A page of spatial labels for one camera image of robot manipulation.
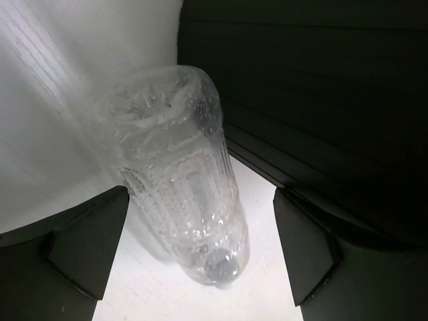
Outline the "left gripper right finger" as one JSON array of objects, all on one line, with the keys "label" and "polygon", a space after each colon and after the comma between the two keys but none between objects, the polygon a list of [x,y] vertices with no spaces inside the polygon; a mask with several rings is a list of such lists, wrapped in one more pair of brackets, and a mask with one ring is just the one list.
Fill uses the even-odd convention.
[{"label": "left gripper right finger", "polygon": [[426,320],[427,248],[333,215],[279,188],[274,213],[305,320]]}]

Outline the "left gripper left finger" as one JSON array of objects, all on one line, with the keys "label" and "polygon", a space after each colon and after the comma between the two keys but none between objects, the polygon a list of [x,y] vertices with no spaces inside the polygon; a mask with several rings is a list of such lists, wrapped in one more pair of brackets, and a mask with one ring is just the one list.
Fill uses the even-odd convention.
[{"label": "left gripper left finger", "polygon": [[130,196],[116,186],[1,234],[2,320],[91,320],[106,286]]}]

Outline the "clear unlabelled plastic bottle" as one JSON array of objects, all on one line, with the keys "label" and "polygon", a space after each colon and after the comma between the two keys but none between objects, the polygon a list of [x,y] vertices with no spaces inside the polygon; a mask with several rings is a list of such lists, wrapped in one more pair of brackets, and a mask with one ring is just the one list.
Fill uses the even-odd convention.
[{"label": "clear unlabelled plastic bottle", "polygon": [[249,261],[249,233],[206,72],[129,75],[94,107],[96,143],[169,257],[193,280],[227,286]]}]

